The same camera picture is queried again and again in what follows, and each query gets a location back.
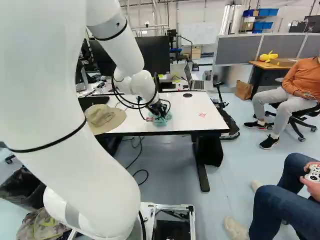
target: jeans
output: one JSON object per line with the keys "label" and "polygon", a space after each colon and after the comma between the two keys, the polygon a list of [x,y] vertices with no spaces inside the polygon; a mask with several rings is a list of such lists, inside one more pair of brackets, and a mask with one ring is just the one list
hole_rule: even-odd
{"label": "jeans", "polygon": [[250,240],[272,240],[282,220],[295,229],[301,240],[320,239],[320,202],[313,197],[306,199],[297,195],[304,186],[299,180],[306,174],[304,166],[315,161],[311,157],[292,153],[285,159],[277,186],[258,188],[254,196]]}

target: keyboard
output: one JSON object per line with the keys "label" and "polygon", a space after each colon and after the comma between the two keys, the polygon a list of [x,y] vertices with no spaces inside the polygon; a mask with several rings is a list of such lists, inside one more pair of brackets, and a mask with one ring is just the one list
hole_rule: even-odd
{"label": "keyboard", "polygon": [[197,90],[204,90],[205,89],[205,81],[201,81],[201,80],[193,80],[194,84],[193,84],[193,89]]}

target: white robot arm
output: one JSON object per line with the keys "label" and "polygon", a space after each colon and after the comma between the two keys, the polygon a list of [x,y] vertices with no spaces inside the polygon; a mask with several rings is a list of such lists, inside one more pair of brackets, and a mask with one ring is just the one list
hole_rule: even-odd
{"label": "white robot arm", "polygon": [[[96,141],[75,91],[87,24],[117,64],[117,86],[146,101],[154,96],[119,3],[5,0],[0,22],[2,140],[48,186],[44,203],[54,218],[96,240],[125,240],[138,217],[139,187]],[[158,103],[157,94],[151,104]]]}
{"label": "white robot arm", "polygon": [[116,64],[114,85],[126,94],[139,95],[155,115],[165,117],[153,78],[122,14],[118,0],[87,0],[86,24]]}

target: white game controller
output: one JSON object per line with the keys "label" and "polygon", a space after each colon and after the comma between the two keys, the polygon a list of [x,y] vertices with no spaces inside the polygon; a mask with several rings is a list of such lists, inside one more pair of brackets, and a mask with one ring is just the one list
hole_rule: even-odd
{"label": "white game controller", "polygon": [[310,172],[304,175],[304,178],[314,183],[320,183],[320,163],[310,165],[309,170]]}

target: person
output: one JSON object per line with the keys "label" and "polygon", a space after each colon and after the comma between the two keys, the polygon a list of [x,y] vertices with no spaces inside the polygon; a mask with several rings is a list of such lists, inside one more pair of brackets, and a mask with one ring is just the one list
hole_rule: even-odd
{"label": "person", "polygon": [[[249,231],[232,217],[224,218],[224,227],[232,240],[272,240],[278,233],[282,220],[292,225],[300,240],[320,239],[320,182],[303,176],[311,164],[319,161],[291,153],[284,162],[282,177],[275,185],[261,186],[252,182],[255,192],[253,220]],[[311,196],[297,195],[307,186]]]}
{"label": "person", "polygon": [[253,96],[252,104],[257,118],[255,122],[246,122],[248,129],[266,130],[265,104],[279,103],[274,120],[273,132],[260,143],[262,149],[270,149],[279,141],[280,133],[285,129],[293,112],[313,108],[320,100],[320,55],[305,58],[295,63],[284,77],[282,86],[262,91]]}

